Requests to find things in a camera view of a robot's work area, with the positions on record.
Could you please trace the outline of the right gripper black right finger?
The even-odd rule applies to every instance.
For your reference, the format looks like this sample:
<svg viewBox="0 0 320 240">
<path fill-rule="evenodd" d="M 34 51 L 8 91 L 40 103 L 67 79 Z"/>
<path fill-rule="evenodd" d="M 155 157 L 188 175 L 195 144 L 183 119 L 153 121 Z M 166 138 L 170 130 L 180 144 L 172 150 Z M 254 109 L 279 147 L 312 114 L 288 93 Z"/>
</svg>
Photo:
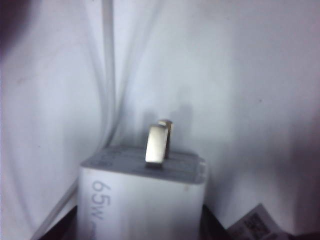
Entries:
<svg viewBox="0 0 320 240">
<path fill-rule="evenodd" d="M 203 240 L 318 240 L 320 232 L 292 235 L 283 231 L 260 203 L 229 228 L 210 209 L 202 207 Z"/>
</svg>

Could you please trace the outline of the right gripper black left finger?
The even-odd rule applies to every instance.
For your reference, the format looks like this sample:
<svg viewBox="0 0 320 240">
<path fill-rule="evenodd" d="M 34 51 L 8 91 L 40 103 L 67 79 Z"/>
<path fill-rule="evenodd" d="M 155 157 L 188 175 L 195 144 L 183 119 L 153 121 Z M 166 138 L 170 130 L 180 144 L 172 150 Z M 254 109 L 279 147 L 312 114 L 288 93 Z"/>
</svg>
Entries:
<svg viewBox="0 0 320 240">
<path fill-rule="evenodd" d="M 78 207 L 72 208 L 51 230 L 50 240 L 75 240 Z"/>
</svg>

